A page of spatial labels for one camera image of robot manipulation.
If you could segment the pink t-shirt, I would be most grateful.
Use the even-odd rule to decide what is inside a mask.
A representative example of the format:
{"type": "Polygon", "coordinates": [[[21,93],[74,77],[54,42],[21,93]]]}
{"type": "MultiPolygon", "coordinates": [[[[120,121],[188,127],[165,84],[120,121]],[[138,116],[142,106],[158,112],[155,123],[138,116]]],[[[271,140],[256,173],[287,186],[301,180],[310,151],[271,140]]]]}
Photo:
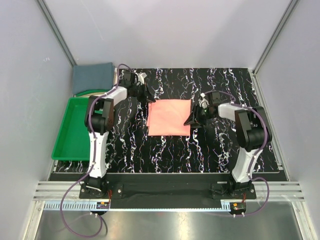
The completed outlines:
{"type": "Polygon", "coordinates": [[[190,99],[159,99],[148,104],[148,135],[189,136],[191,127],[184,125],[191,113],[190,99]]]}

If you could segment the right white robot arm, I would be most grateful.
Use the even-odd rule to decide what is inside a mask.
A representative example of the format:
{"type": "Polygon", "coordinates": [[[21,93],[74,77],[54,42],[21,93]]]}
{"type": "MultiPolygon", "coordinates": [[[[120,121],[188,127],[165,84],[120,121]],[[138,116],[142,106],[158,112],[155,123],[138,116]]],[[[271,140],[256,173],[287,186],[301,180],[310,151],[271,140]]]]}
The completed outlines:
{"type": "Polygon", "coordinates": [[[192,107],[184,125],[192,129],[202,128],[207,120],[214,118],[228,119],[235,123],[239,152],[235,167],[221,193],[236,199],[250,191],[255,164],[273,136],[262,106],[242,106],[235,101],[233,95],[223,91],[201,93],[198,104],[192,107]]]}

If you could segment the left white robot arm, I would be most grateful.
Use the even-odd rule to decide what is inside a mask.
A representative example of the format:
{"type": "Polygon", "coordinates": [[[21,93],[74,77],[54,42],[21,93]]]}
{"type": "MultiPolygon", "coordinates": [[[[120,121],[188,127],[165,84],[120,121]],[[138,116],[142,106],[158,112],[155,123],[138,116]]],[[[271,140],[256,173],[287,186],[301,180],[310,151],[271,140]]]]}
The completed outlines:
{"type": "Polygon", "coordinates": [[[147,74],[126,71],[111,90],[100,96],[92,95],[84,118],[88,130],[90,151],[86,175],[81,178],[84,184],[81,191],[89,191],[97,198],[108,193],[106,180],[106,143],[114,126],[115,106],[127,98],[134,97],[141,103],[154,103],[155,98],[146,83],[147,74]]]}

